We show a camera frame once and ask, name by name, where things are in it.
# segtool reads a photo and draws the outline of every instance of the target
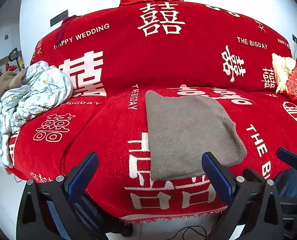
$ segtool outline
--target black cable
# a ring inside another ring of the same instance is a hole
[[[205,235],[203,235],[203,234],[197,232],[195,229],[193,229],[193,228],[196,228],[196,227],[203,228],[203,230],[204,230],[204,232],[205,232]],[[185,234],[185,232],[186,232],[187,230],[189,230],[189,229],[194,230],[196,233],[198,233],[198,234],[201,235],[201,236],[204,236],[205,238],[207,237],[207,232],[206,232],[206,230],[205,230],[204,227],[202,227],[202,226],[189,226],[189,227],[184,227],[184,228],[182,228],[181,230],[177,231],[177,233],[175,234],[175,236],[173,236],[172,238],[166,239],[166,240],[172,240],[172,239],[174,239],[174,238],[178,235],[178,233],[179,233],[180,231],[183,231],[184,229],[186,229],[186,230],[185,230],[184,233],[182,234],[182,238],[183,238],[183,239],[184,239],[184,234]]]
[[[141,239],[142,239],[142,223],[141,223],[141,233],[139,235],[139,240],[141,240]]]
[[[296,59],[296,47],[297,47],[296,46],[296,44],[297,44],[296,41],[294,41],[294,44],[295,44],[294,59]]]
[[[15,175],[14,175],[14,179],[15,179],[16,183],[20,183],[22,181],[22,180],[17,181]]]
[[[187,229],[184,231],[184,233],[182,234],[182,238],[183,238],[183,240],[185,240],[185,238],[184,238],[184,234],[185,234],[186,231],[189,230],[189,229],[193,230],[195,233],[199,234],[200,236],[203,236],[204,238],[206,238],[205,235],[203,235],[203,234],[197,232],[194,228],[189,227],[189,228],[187,228]]]

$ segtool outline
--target metal screw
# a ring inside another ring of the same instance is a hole
[[[272,181],[271,179],[268,179],[267,180],[267,184],[270,185],[270,186],[273,186],[274,185],[274,181]]]
[[[240,183],[242,183],[242,182],[245,181],[244,177],[242,177],[242,176],[237,176],[237,177],[236,177],[236,180],[237,180],[238,182],[240,182]]]
[[[33,179],[29,179],[29,180],[26,182],[26,184],[27,184],[27,185],[32,185],[32,184],[33,184],[33,182],[34,182],[34,180],[33,180]]]
[[[62,175],[59,175],[56,177],[57,182],[62,182],[63,180],[64,180],[64,176],[62,176]]]

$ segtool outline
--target framed picture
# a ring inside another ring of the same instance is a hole
[[[22,51],[20,50],[18,52],[18,61],[20,64],[21,69],[24,68],[24,63],[23,63],[23,56],[22,56]],[[8,56],[0,59],[0,76],[5,73],[6,71],[13,71],[15,73],[19,72],[19,68],[17,65],[16,60],[10,62]]]

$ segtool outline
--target blue clamp pad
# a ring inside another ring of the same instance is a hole
[[[276,156],[281,161],[297,170],[297,155],[284,148],[278,148]]]
[[[221,165],[211,152],[202,155],[202,167],[220,200],[227,205],[233,203],[232,195],[236,190],[236,183],[231,171]]]
[[[98,155],[90,152],[78,166],[71,169],[64,183],[69,204],[77,203],[81,199],[97,168]]]

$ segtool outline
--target wall socket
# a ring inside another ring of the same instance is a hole
[[[293,41],[295,41],[295,43],[297,44],[297,38],[294,36],[294,34],[292,35],[293,35]]]

